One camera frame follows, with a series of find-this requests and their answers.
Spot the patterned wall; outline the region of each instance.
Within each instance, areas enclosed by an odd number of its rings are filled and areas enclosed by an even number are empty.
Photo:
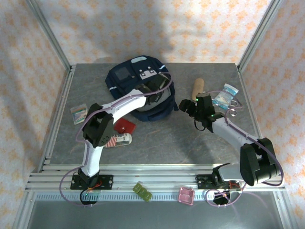
[[[40,0],[70,63],[238,63],[271,0]]]
[[[305,228],[305,2],[284,1],[243,73],[263,135],[274,143]]]
[[[64,67],[24,0],[0,2],[0,228],[11,228]]]

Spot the yellow-green object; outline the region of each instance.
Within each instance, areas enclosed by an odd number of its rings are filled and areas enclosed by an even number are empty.
[[[141,188],[142,188],[142,185],[141,184],[136,184],[134,187],[133,187],[133,191],[135,192],[135,193],[139,193],[139,191],[141,190]]]
[[[152,198],[152,193],[150,192],[146,192],[146,194],[144,195],[144,197],[142,197],[142,199],[145,201],[145,202],[149,202],[150,199]]]
[[[141,198],[143,198],[145,195],[146,195],[146,193],[147,193],[147,190],[146,190],[146,188],[141,188],[140,189],[140,191],[138,192],[138,195],[141,197]]]

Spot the gray floor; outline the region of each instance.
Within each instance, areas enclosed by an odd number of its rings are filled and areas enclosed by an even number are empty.
[[[104,82],[113,66],[115,64],[76,65],[51,164],[81,164],[84,145],[75,142],[80,124],[74,125],[70,108],[83,103],[89,108],[93,103],[103,105],[113,101]],[[205,91],[221,90],[225,83],[239,89],[237,98],[244,108],[230,119],[254,135],[235,64],[170,63],[166,66],[173,76],[177,104],[182,99],[191,98],[196,78],[204,79]],[[125,118],[137,125],[132,143],[104,149],[101,164],[213,164],[239,161],[238,151],[215,134],[196,130],[193,119],[181,111],[173,111],[167,118],[150,123],[140,122],[131,115]]]
[[[104,202],[76,208],[63,201],[36,201],[28,229],[281,229],[272,191],[244,192],[233,206],[205,202]]]

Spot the wooden handle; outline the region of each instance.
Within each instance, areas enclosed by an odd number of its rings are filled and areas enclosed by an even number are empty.
[[[203,92],[204,87],[204,80],[203,79],[196,79],[193,87],[192,99],[196,101],[196,95]]]

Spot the orange patterned backdrop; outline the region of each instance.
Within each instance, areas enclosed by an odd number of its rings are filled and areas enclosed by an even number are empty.
[[[271,0],[39,0],[71,64],[238,63]]]
[[[243,72],[263,135],[305,228],[305,2],[286,0]]]
[[[0,1],[0,228],[41,157],[65,69],[24,0]]]

